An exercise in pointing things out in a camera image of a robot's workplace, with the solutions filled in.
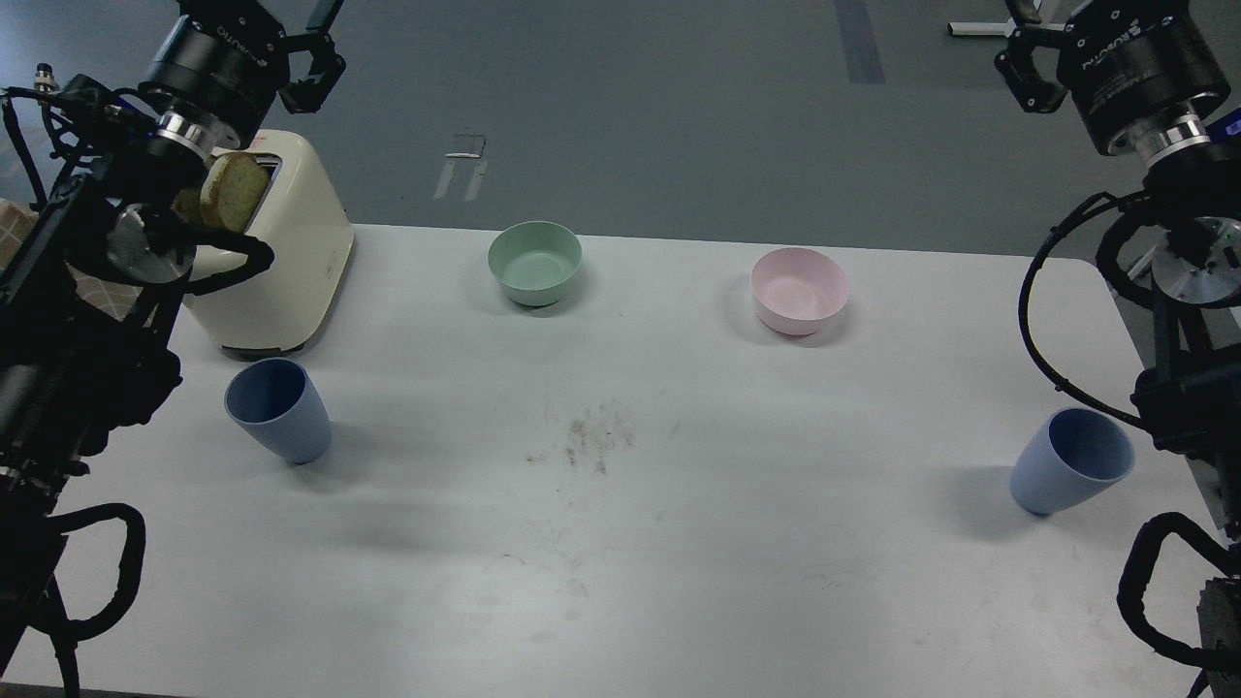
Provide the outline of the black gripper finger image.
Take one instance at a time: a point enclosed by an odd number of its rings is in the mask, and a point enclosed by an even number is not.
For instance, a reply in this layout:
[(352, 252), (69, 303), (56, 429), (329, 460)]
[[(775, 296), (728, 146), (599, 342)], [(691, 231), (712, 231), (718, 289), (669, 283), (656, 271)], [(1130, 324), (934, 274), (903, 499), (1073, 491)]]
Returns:
[(1037, 48), (1065, 48), (1069, 32), (1042, 22), (1035, 1), (1004, 1), (1011, 17), (1011, 32), (1006, 36), (1006, 48), (997, 53), (994, 67), (1006, 84), (1011, 97), (1025, 113), (1055, 113), (1064, 104), (1064, 84), (1044, 79), (1037, 70), (1034, 53)]
[(282, 39), (287, 56), (307, 53), (310, 58), (307, 75), (289, 79), (279, 89), (282, 103), (290, 114), (320, 111), (345, 72), (346, 61), (338, 53), (335, 40), (330, 35), (343, 5), (344, 1), (316, 1), (310, 17), (307, 17), (304, 31)]

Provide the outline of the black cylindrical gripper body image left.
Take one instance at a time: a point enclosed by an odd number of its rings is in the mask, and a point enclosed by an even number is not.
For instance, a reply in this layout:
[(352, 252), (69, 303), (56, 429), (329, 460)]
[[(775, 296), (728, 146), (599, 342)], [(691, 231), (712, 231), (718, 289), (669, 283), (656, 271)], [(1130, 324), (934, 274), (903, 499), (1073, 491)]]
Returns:
[(222, 147), (249, 147), (288, 83), (285, 31), (261, 1), (181, 1), (172, 31), (139, 82), (158, 111), (212, 116)]

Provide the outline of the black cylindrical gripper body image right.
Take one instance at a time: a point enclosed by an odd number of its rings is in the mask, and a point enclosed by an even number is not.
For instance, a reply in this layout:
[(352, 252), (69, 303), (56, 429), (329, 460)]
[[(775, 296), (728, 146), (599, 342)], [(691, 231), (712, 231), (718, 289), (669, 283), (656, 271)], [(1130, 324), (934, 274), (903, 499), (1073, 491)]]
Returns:
[(1065, 31), (1059, 83), (1104, 156), (1131, 149), (1136, 120), (1183, 103), (1209, 116), (1231, 94), (1188, 1), (1086, 1)]

